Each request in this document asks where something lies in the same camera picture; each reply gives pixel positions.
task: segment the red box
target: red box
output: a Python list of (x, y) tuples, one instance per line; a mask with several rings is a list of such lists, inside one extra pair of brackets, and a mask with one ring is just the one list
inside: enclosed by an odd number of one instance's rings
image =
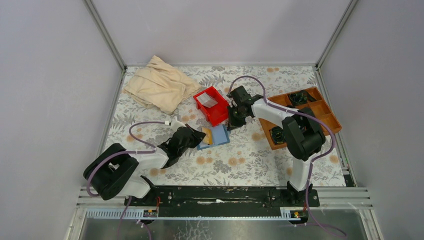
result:
[[(213, 107), (203, 106), (197, 99), (197, 97), (202, 95), (203, 93), (207, 93), (218, 103)], [(206, 120), (210, 124), (212, 124), (213, 127), (217, 126), (228, 118), (227, 107), (229, 107), (230, 105), (213, 86), (208, 87), (204, 91), (199, 92), (198, 94), (194, 95), (193, 98), (196, 101), (197, 109), (201, 110), (201, 112), (206, 117)]]

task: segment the beige cloth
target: beige cloth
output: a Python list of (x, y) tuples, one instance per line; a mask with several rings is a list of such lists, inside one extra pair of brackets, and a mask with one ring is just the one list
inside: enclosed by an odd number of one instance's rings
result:
[(200, 88), (183, 72), (153, 56), (146, 67), (135, 72), (124, 90), (147, 109), (157, 106), (170, 114), (181, 101), (197, 93)]

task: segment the white wall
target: white wall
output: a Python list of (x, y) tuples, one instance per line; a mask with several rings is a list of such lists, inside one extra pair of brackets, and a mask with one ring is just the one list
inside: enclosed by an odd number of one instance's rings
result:
[(422, 239), (424, 1), (362, 0), (322, 72), (387, 240)]
[(126, 64), (316, 63), (350, 0), (94, 0)]
[(0, 239), (63, 239), (119, 78), (82, 0), (0, 2)]

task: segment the wooden compartment box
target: wooden compartment box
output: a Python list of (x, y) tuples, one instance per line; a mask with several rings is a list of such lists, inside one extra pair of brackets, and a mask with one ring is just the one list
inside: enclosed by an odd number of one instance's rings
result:
[[(334, 116), (333, 112), (331, 111), (326, 101), (324, 101), (323, 96), (318, 91), (318, 89), (316, 87), (311, 87), (311, 88), (305, 89), (305, 91), (307, 91), (314, 99), (316, 99), (316, 101), (310, 102), (308, 100), (306, 104), (296, 106), (296, 108), (302, 109), (304, 107), (309, 107), (310, 109), (312, 109), (312, 112), (313, 114), (315, 114), (315, 117), (317, 119), (323, 121), (332, 130), (333, 133), (335, 134), (338, 133), (342, 129), (342, 126), (340, 125), (336, 116)], [(290, 93), (286, 93), (282, 95), (268, 97), (268, 100), (282, 106), (292, 105), (289, 99), (289, 95), (293, 93), (297, 93), (297, 92), (299, 91), (294, 91), (294, 92), (290, 92)], [(286, 143), (274, 144), (271, 138), (270, 131), (273, 127), (276, 127), (277, 125), (262, 118), (260, 118), (259, 121), (260, 121), (260, 124), (262, 125), (262, 129), (265, 133), (266, 139), (268, 140), (268, 143), (271, 146), (272, 150), (287, 147)], [(329, 135), (328, 131), (322, 126), (321, 128), (322, 128), (322, 131), (324, 132), (324, 135), (328, 136)]]

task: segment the floral pattern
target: floral pattern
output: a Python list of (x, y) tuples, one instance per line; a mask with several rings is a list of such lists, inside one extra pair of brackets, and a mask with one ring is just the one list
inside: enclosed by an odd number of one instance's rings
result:
[[(312, 67), (263, 66), (180, 66), (177, 67), (204, 88), (214, 86), (226, 97), (231, 82), (242, 75), (261, 80), (268, 96), (275, 96), (315, 87)], [(123, 87), (138, 68), (129, 67)], [(244, 78), (234, 84), (243, 85), (251, 94), (262, 94), (254, 80)], [(105, 147), (121, 143), (128, 150), (144, 150), (144, 144), (129, 135), (132, 124), (144, 121), (164, 121), (178, 116), (180, 121), (195, 129), (211, 127), (192, 97), (179, 104), (172, 114), (156, 107), (146, 109), (124, 92), (120, 94)], [(246, 119), (247, 125), (231, 131), (230, 143), (203, 150), (188, 149), (179, 161), (167, 169), (146, 169), (143, 174), (155, 185), (208, 185), (208, 186), (285, 186), (292, 174), (293, 156), (286, 148), (271, 150), (257, 118)], [(159, 145), (172, 136), (164, 125), (146, 124), (133, 130), (137, 138)], [(322, 150), (330, 148), (330, 138)], [(315, 162), (311, 182), (316, 186), (345, 186), (342, 168), (336, 150)]]

